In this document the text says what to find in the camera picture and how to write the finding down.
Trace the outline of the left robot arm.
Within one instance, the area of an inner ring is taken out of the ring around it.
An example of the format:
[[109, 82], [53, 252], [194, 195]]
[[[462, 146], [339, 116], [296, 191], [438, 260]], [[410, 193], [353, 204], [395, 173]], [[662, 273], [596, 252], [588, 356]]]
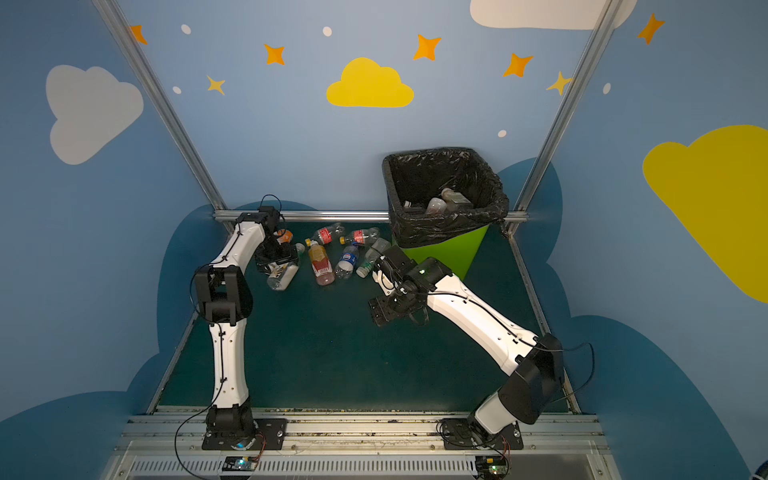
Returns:
[[245, 371], [245, 333], [254, 300], [245, 272], [254, 255], [265, 264], [289, 259], [276, 232], [280, 212], [272, 206], [238, 216], [233, 233], [211, 262], [199, 267], [192, 285], [197, 313], [208, 324], [214, 355], [214, 388], [205, 411], [205, 450], [280, 450], [287, 421], [253, 417]]

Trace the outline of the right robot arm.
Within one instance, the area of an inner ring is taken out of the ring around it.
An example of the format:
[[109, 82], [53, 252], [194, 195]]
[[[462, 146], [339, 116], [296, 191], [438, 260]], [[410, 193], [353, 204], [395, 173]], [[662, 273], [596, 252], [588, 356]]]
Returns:
[[507, 375], [504, 385], [461, 423], [449, 442], [488, 445], [511, 425], [534, 424], [565, 380], [564, 349], [553, 335], [538, 335], [507, 319], [476, 296], [439, 260], [416, 263], [394, 247], [374, 261], [374, 281], [383, 294], [369, 301], [373, 321], [383, 326], [420, 310], [441, 314], [458, 326]]

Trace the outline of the dark red juice bottle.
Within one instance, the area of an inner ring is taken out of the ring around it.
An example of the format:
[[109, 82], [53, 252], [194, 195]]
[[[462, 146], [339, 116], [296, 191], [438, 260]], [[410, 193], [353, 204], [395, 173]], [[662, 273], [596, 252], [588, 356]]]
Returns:
[[306, 243], [317, 284], [320, 286], [330, 285], [335, 281], [335, 273], [325, 247], [315, 240], [307, 239]]

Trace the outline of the large clear green band bottle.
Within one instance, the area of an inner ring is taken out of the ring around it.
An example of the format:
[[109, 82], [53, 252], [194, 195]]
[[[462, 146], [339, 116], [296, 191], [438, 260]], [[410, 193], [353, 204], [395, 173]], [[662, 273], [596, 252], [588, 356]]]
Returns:
[[444, 188], [438, 197], [433, 197], [426, 207], [427, 215], [442, 215], [457, 211], [472, 210], [473, 203], [461, 192]]

